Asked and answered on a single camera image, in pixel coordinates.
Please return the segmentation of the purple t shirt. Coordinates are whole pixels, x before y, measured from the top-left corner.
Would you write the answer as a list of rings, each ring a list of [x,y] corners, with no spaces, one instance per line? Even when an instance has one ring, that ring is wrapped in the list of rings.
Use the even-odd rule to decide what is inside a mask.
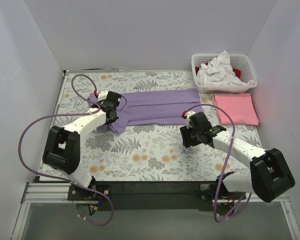
[[[197,89],[161,90],[123,93],[117,109],[118,119],[98,129],[123,133],[127,127],[140,125],[185,125],[182,113],[191,107],[201,112]]]

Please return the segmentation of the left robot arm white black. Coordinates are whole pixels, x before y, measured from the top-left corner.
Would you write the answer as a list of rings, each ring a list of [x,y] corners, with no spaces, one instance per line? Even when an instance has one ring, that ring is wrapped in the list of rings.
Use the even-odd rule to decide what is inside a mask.
[[[81,165],[81,140],[100,126],[114,123],[122,96],[113,91],[101,91],[97,102],[88,112],[62,127],[53,126],[48,133],[42,161],[69,177],[80,186],[79,194],[85,200],[96,196],[93,177]]]

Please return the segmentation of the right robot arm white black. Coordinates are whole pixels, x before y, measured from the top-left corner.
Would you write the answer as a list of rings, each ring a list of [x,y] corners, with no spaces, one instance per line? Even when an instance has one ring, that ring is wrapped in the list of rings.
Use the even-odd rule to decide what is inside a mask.
[[[266,150],[234,138],[226,128],[212,126],[203,112],[183,112],[182,118],[186,120],[186,126],[180,128],[185,148],[208,145],[229,154],[249,169],[248,173],[230,171],[219,175],[204,191],[205,195],[227,199],[235,193],[249,193],[270,203],[295,186],[296,181],[280,150]]]

